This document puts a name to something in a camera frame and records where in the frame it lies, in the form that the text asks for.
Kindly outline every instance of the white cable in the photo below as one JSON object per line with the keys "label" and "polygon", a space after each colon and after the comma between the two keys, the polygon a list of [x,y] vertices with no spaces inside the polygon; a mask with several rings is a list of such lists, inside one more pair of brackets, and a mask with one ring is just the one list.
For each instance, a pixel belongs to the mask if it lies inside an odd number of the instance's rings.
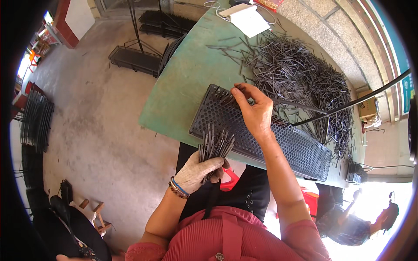
{"label": "white cable", "polygon": [[273,14],[270,12],[270,10],[268,10],[267,8],[265,8],[264,6],[262,6],[262,5],[260,5],[260,4],[258,4],[258,3],[254,3],[255,5],[258,5],[258,6],[260,6],[260,7],[262,7],[262,8],[264,8],[265,10],[267,10],[267,12],[271,15],[271,17],[273,18],[273,21],[274,21],[274,23],[269,23],[268,21],[267,21],[267,19],[265,19],[264,17],[264,20],[266,21],[266,23],[268,23],[269,25],[274,25],[275,23],[276,23],[276,19],[274,19],[274,16],[273,16]]}
{"label": "white cable", "polygon": [[[218,4],[219,6],[218,6],[218,7],[215,7],[215,6],[213,6],[213,3],[216,3],[216,4]],[[226,8],[221,8],[221,3],[217,2],[217,1],[207,1],[207,2],[205,2],[205,3],[203,4],[203,6],[205,6],[205,7],[209,7],[209,8],[216,8],[216,10],[215,10],[215,14],[216,14],[216,16],[217,16],[217,17],[219,17],[219,18],[221,18],[221,19],[223,19],[223,20],[225,20],[225,21],[227,21],[227,22],[230,22],[228,19],[226,19],[225,17],[222,17],[222,16],[220,16],[220,15],[218,14],[218,10],[226,10]]]}
{"label": "white cable", "polygon": [[[268,22],[264,17],[264,20],[266,21],[266,23],[268,23],[269,25],[274,25],[275,23],[276,23],[276,20],[274,19],[274,16],[273,16],[273,14],[270,12],[270,10],[268,10],[267,8],[265,8],[264,6],[262,6],[262,5],[260,5],[260,4],[258,4],[258,3],[254,3],[255,5],[258,5],[258,6],[260,6],[260,7],[262,7],[262,8],[264,8],[265,10],[267,10],[267,12],[271,15],[271,17],[273,18],[273,21],[274,21],[274,23],[270,23],[270,22]],[[227,21],[227,22],[230,22],[228,19],[226,19],[225,17],[222,17],[221,15],[219,15],[218,14],[218,10],[226,10],[227,8],[221,8],[221,3],[219,3],[219,2],[217,2],[217,1],[207,1],[207,2],[205,2],[204,4],[203,4],[203,6],[204,7],[209,7],[209,8],[216,8],[216,10],[215,10],[215,14],[216,14],[216,16],[217,17],[219,17],[219,18],[221,18],[221,19],[223,19],[223,20],[225,20],[225,21]]]}

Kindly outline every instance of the beaded bracelet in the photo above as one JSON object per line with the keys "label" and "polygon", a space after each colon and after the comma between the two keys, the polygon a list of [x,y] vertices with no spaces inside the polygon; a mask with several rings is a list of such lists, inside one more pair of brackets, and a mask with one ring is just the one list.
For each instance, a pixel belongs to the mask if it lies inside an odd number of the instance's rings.
{"label": "beaded bracelet", "polygon": [[171,177],[171,179],[170,179],[170,181],[168,182],[168,187],[171,189],[171,191],[172,191],[174,194],[178,195],[178,197],[179,197],[179,198],[188,199],[188,198],[190,197],[190,194],[187,194],[187,195],[183,194],[183,193],[182,193],[182,192],[178,189],[178,187],[176,187],[176,186],[173,184],[173,178],[174,178],[174,176],[172,176],[172,177]]}

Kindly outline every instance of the green table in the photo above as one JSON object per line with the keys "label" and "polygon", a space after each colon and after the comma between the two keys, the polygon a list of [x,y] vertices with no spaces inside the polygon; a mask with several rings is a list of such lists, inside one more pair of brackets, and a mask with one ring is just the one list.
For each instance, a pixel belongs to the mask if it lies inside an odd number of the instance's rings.
{"label": "green table", "polygon": [[[226,0],[219,2],[222,7],[229,7]],[[267,20],[272,20],[264,10],[261,11],[261,14]],[[328,54],[300,28],[279,14],[274,14],[274,16],[280,19],[282,27],[289,35],[308,43],[314,49],[315,54],[322,53],[334,68],[340,70]],[[278,25],[272,26],[272,29],[283,32],[283,29]],[[218,41],[233,36],[236,38]],[[210,8],[187,34],[164,68],[143,108],[139,124],[162,135],[197,147],[201,140],[189,135],[189,128],[209,84],[230,89],[234,83],[243,82],[243,76],[239,75],[240,65],[231,58],[222,55],[221,51],[208,49],[206,45],[232,46],[239,43],[240,38],[244,39],[244,34],[232,23],[217,17],[215,9]],[[251,44],[255,42],[256,37],[250,39]],[[237,50],[244,48],[244,45],[240,45]],[[231,53],[231,55],[240,57],[239,53]],[[242,74],[252,77],[249,67],[243,67]],[[231,152],[228,158],[265,168],[264,163],[238,155],[235,152]],[[331,172],[335,172],[334,169],[331,166],[329,178],[334,176],[331,174]]]}

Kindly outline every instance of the bracelet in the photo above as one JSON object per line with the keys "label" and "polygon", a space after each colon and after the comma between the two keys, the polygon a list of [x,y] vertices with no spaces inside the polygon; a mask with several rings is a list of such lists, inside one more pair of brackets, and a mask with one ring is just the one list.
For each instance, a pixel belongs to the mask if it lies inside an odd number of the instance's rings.
{"label": "bracelet", "polygon": [[170,181],[168,182],[168,187],[171,189],[171,191],[178,195],[179,198],[188,199],[190,197],[190,194],[184,194],[182,193],[176,185],[173,183],[174,176],[171,177]]}
{"label": "bracelet", "polygon": [[178,188],[180,191],[181,191],[181,193],[183,193],[183,195],[190,195],[189,193],[187,193],[186,191],[184,191],[184,189],[182,189],[177,183],[176,183],[176,181],[174,180],[174,176],[172,176],[171,177],[171,183],[172,184],[174,184],[174,186],[176,187],[176,188]]}

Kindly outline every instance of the white paper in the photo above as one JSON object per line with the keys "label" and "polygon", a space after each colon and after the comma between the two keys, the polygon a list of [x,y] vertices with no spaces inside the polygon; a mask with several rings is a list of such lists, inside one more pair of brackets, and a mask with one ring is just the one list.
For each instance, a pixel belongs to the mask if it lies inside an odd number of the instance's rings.
{"label": "white paper", "polygon": [[256,9],[256,5],[239,4],[219,12],[219,14],[230,20],[246,36],[251,38],[267,29],[271,29]]}

